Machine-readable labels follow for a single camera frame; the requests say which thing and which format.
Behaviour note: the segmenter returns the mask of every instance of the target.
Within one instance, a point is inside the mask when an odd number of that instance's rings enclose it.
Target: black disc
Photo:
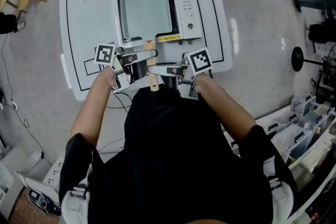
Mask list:
[[[300,47],[295,47],[292,52],[292,67],[298,72],[303,66],[303,51]]]

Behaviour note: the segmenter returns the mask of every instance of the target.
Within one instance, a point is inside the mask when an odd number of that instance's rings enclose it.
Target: wooden floor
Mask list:
[[[27,198],[27,189],[25,188],[12,213],[9,224],[57,224],[59,217],[55,215],[46,215],[33,205]]]

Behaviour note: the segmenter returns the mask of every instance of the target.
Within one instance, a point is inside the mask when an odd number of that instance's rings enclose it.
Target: black shoe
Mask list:
[[[293,3],[294,3],[295,8],[297,9],[297,11],[302,12],[301,6],[300,6],[298,0],[293,0]]]

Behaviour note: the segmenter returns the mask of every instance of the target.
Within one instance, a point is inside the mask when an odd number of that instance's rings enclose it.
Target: ar tag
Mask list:
[[[189,64],[193,70],[194,75],[202,73],[206,70],[212,69],[213,64],[207,48],[202,48],[187,54]]]
[[[113,66],[115,44],[97,44],[95,63]]]

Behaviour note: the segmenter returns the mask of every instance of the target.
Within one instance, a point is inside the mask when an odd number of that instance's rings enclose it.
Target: person's left arm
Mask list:
[[[83,106],[72,124],[70,138],[80,133],[92,146],[97,146],[111,87],[116,86],[114,82],[115,75],[114,71],[107,66],[96,77]]]

